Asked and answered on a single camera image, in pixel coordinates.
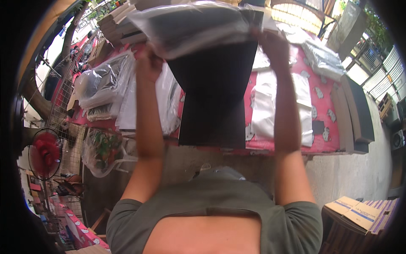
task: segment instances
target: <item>pink tablecloth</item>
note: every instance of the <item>pink tablecloth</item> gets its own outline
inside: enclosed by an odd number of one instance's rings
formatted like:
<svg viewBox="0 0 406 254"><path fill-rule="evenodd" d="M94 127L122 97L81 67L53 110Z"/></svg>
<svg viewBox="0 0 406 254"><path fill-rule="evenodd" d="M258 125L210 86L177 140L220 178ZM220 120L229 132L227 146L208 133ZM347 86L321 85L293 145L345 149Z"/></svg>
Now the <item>pink tablecloth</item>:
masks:
<svg viewBox="0 0 406 254"><path fill-rule="evenodd" d="M128 45L122 48L117 48L115 52L109 57L127 50ZM135 53L135 57L140 54L143 49L143 45L136 45L131 50ZM327 154L335 152L339 149L339 134L337 121L335 119L335 109L330 98L330 92L333 85L335 84L333 80L319 76L313 73L311 67L307 64L306 56L300 46L291 47L291 55L296 58L296 63L292 66L292 73L298 73L309 78L309 85L311 90L311 103L314 106L313 121L324 122L324 132L314 135L314 140L312 147L302 147L303 154ZM251 105L251 90L256 84L257 73L251 73L250 80L247 85L247 89L244 95L244 107L245 107L245 124L247 128L246 135L246 149L234 150L234 149L224 149L224 148L213 148L213 147L197 147L200 150L215 150L220 152L227 152L231 154L240 155L273 155L274 153L274 142L273 140L257 140L255 135L249 133L251 129L251 118L252 118L252 108ZM178 117L182 118L183 111L183 100L185 93L182 91L180 96ZM86 118L86 113L76 104L75 113L73 118L67 118L67 121L73 122L80 125L85 125L91 128L98 128L107 131L115 131L115 119L105 120L105 121L95 121L89 122ZM166 141L169 144L177 145L177 138L179 136L179 128L166 137Z"/></svg>

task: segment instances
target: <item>electric fan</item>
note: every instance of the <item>electric fan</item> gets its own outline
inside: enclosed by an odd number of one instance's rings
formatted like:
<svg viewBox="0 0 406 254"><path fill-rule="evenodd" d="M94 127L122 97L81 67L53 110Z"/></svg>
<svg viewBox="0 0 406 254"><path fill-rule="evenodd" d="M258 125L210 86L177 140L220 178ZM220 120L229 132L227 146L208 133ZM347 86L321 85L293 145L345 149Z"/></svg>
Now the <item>electric fan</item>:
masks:
<svg viewBox="0 0 406 254"><path fill-rule="evenodd" d="M28 161L35 177L46 181L58 171L62 158L62 142L51 129L37 132L28 150Z"/></svg>

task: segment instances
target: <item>person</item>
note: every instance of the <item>person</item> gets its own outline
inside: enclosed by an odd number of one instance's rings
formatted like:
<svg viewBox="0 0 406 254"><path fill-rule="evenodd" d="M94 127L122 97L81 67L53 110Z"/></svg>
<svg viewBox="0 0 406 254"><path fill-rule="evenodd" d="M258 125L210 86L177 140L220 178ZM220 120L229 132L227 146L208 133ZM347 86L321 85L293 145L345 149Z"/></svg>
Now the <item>person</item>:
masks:
<svg viewBox="0 0 406 254"><path fill-rule="evenodd" d="M158 190L164 142L154 84L163 60L147 46L136 67L138 162L108 220L112 253L318 253L322 219L300 151L289 44L268 31L253 34L278 82L276 204L230 168L205 170L189 182Z"/></svg>

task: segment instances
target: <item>metal gate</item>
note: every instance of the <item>metal gate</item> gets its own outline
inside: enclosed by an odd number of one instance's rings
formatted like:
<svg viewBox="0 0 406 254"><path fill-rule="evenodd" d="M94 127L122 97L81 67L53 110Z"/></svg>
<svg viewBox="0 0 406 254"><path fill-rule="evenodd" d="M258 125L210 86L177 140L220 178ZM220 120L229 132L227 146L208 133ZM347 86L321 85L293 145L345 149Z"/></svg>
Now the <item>metal gate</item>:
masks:
<svg viewBox="0 0 406 254"><path fill-rule="evenodd" d="M406 75L395 46L382 65L361 84L361 87L377 101L380 101L386 93L389 93L395 103L406 97Z"/></svg>

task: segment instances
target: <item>gray t-shirt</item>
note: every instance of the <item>gray t-shirt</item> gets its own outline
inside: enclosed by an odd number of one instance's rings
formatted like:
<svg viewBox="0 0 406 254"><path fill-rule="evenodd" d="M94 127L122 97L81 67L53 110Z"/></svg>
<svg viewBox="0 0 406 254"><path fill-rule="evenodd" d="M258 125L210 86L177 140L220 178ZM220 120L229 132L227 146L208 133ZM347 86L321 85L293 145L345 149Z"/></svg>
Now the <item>gray t-shirt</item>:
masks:
<svg viewBox="0 0 406 254"><path fill-rule="evenodd" d="M155 225L169 216L257 214L261 253L318 253L323 235L321 212L310 202L277 206L256 184L225 178L196 179L160 190L145 203L117 202L107 224L112 253L139 253Z"/></svg>

